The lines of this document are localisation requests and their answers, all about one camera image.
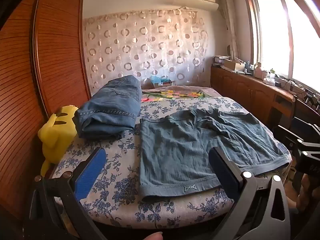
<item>blue gripper pad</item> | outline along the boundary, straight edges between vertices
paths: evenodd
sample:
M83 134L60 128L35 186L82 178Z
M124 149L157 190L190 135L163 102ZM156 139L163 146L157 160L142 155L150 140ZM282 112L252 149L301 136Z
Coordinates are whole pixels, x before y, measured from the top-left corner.
M75 182L74 194L78 201L88 196L94 182L106 164L106 161L106 151L103 148L100 148Z

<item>flower print blanket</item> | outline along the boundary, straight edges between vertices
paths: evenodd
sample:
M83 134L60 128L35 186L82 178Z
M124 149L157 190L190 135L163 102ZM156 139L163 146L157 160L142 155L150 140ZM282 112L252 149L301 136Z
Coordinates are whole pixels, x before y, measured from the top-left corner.
M80 201L93 220L118 227L175 228L222 215L230 210L233 200L220 187L155 203L144 203L138 192L140 118L157 119L192 108L247 113L238 103L224 97L142 102L134 130L125 131L125 136L118 141L92 142L76 137L56 167L53 177L60 177L65 171L73 171L96 147L103 147L108 155L107 163L87 198ZM268 128L265 129L273 138ZM282 143L275 142L291 162L289 151ZM289 168L290 165L280 167L261 176L270 178L278 174L284 181Z
M213 88L169 86L164 88L142 90L141 101L151 102L179 98L186 99L209 97L221 97L221 95Z

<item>yellow plush toy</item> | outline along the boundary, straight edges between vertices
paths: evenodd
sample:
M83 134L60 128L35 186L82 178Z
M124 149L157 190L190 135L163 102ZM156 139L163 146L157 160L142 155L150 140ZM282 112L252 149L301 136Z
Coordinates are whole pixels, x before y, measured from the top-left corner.
M58 164L77 134L72 121L76 106L63 106L57 114L50 116L48 122L38 131L42 141L42 152L45 161L40 174L45 176L50 163Z

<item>denim shorts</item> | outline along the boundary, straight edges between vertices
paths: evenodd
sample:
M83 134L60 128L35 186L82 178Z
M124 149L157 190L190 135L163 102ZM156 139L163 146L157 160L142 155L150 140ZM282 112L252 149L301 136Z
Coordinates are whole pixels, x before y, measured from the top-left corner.
M73 117L80 138L121 139L140 112L140 81L129 75L109 81Z
M254 175L289 163L252 114L192 109L140 123L142 197L180 196L219 186L208 161L212 147L220 147L242 171Z

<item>cabinet door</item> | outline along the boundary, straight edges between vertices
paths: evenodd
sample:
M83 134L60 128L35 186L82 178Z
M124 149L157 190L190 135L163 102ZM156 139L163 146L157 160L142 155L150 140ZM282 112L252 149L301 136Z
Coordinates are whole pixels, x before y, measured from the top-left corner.
M222 95L224 97L232 98L235 99L235 91L234 91L234 80L233 78L229 75L229 73L226 73L222 76Z
M250 84L245 81L236 82L235 100L246 110L251 111L251 89Z
M39 0L34 32L37 82L48 116L89 100L82 45L83 0Z
M251 113L263 124L267 123L274 93L261 85L254 88L251 94Z
M36 1L22 0L0 30L0 236L6 213L16 218L8 225L23 221L32 181L44 161L37 133L45 117L30 60Z
M218 93L221 92L221 73L220 69L216 67L211 68L211 78L210 78L210 84L213 87L214 90L216 90Z

